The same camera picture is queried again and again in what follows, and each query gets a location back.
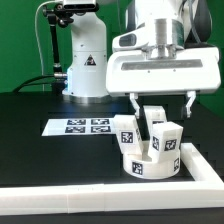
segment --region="black table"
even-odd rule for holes
[[[140,97],[138,102],[141,106],[163,106],[168,121],[184,127],[182,142],[192,142],[224,178],[224,121],[221,118],[195,102],[192,118],[182,119],[183,96]],[[153,182],[123,171],[115,135],[41,136],[48,119],[133,114],[128,98],[82,105],[64,101],[62,96],[51,93],[2,93],[0,105],[0,187]],[[143,112],[138,125],[142,138],[149,139]],[[163,181],[191,179],[181,164],[175,177]],[[4,224],[40,222],[223,224],[224,208],[0,217],[0,223]]]

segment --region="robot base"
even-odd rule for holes
[[[77,97],[71,95],[63,95],[64,100],[71,101],[74,103],[81,103],[81,104],[94,104],[94,103],[107,103],[111,102],[112,98],[109,95],[102,96],[102,97]]]

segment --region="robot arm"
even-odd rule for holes
[[[114,54],[107,68],[108,92],[114,96],[130,95],[132,103],[138,95],[185,94],[189,100],[185,111],[190,117],[196,92],[212,93],[221,83],[218,49],[200,43],[208,39],[209,32],[206,35],[202,32],[199,38],[195,34],[199,13],[201,27],[211,28],[205,3],[205,0],[132,1],[126,15],[129,32],[113,40]],[[187,49],[191,33],[197,46]]]

